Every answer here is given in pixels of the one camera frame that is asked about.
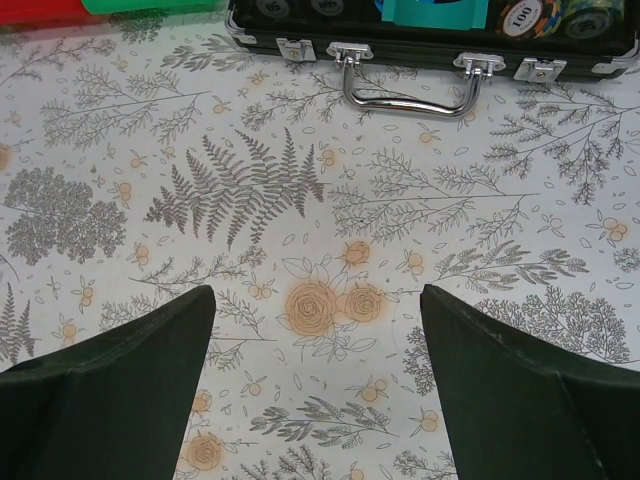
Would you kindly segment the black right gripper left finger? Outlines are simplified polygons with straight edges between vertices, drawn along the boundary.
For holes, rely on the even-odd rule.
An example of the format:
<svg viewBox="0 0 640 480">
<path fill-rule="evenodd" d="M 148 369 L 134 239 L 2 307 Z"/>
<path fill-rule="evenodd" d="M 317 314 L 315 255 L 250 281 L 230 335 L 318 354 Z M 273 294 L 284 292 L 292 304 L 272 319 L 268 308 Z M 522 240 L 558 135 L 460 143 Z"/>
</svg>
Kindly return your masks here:
<svg viewBox="0 0 640 480">
<path fill-rule="evenodd" d="M 215 312 L 198 286 L 2 372 L 2 478 L 172 478 Z"/>
</svg>

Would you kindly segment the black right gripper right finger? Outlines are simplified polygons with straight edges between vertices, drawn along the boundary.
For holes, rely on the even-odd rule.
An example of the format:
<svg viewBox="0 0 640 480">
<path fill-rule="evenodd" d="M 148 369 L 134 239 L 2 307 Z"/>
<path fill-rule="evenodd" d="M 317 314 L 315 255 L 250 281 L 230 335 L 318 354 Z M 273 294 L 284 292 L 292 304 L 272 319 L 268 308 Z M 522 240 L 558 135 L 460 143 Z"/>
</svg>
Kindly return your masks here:
<svg viewBox="0 0 640 480">
<path fill-rule="evenodd" d="M 420 311 L 459 478 L 638 478 L 638 372 L 547 343 L 433 285 Z"/>
</svg>

